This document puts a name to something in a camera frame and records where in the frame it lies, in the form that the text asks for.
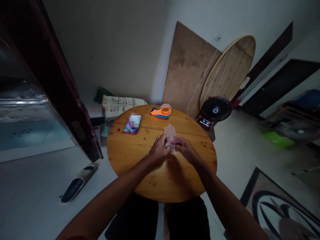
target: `pixelated card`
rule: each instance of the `pixelated card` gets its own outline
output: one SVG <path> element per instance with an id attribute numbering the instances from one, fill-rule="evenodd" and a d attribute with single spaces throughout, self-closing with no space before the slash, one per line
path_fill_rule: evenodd
<path id="1" fill-rule="evenodd" d="M 142 116 L 139 115 L 139 113 L 131 113 L 122 133 L 137 134 L 140 127 L 141 118 Z"/>

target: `table top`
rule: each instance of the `table top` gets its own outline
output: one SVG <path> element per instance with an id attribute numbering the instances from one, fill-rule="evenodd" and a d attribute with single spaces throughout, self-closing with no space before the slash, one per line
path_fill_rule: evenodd
<path id="1" fill-rule="evenodd" d="M 122 113 L 112 124 L 107 138 L 109 161 L 117 175 L 129 170 L 145 157 L 156 137 L 171 123 L 177 136 L 188 139 L 209 167 L 217 172 L 214 146 L 204 129 L 191 117 L 173 109 L 169 118 L 150 114 L 155 105 L 142 105 Z M 139 133 L 123 134 L 131 113 L 142 115 Z M 205 192 L 194 167 L 179 152 L 169 154 L 157 170 L 150 172 L 135 192 L 159 202 L 183 202 Z"/>

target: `round wooden board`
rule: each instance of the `round wooden board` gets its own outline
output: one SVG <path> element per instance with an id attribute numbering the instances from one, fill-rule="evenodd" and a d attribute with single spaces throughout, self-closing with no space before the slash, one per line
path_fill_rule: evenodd
<path id="1" fill-rule="evenodd" d="M 192 143 L 210 168 L 217 172 L 214 146 L 203 128 L 186 114 L 172 110 L 170 118 L 150 114 L 155 105 L 143 105 L 122 113 L 112 124 L 107 138 L 107 151 L 112 168 L 119 176 L 146 156 L 156 137 L 171 123 L 177 136 Z M 124 134 L 122 130 L 131 113 L 142 115 L 139 133 Z M 149 173 L 135 189 L 143 197 L 159 202 L 183 202 L 205 192 L 194 167 L 179 153 L 169 154 L 163 165 Z"/>
<path id="2" fill-rule="evenodd" d="M 200 108 L 209 98 L 223 95 L 230 101 L 236 95 L 250 70 L 256 41 L 248 35 L 232 43 L 211 69 L 200 96 Z"/>

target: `wall socket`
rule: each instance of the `wall socket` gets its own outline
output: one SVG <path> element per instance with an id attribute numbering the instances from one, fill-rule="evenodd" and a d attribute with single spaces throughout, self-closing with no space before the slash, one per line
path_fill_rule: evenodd
<path id="1" fill-rule="evenodd" d="M 219 42 L 219 40 L 221 39 L 221 35 L 220 33 L 217 33 L 214 37 L 214 40 L 216 40 L 217 42 Z"/>

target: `sack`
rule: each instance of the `sack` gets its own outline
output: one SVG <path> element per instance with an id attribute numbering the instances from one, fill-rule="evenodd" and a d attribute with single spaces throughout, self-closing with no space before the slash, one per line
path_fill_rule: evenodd
<path id="1" fill-rule="evenodd" d="M 102 97 L 102 109 L 106 121 L 116 119 L 121 113 L 140 105 L 147 105 L 147 102 L 139 98 L 123 98 L 106 95 Z"/>

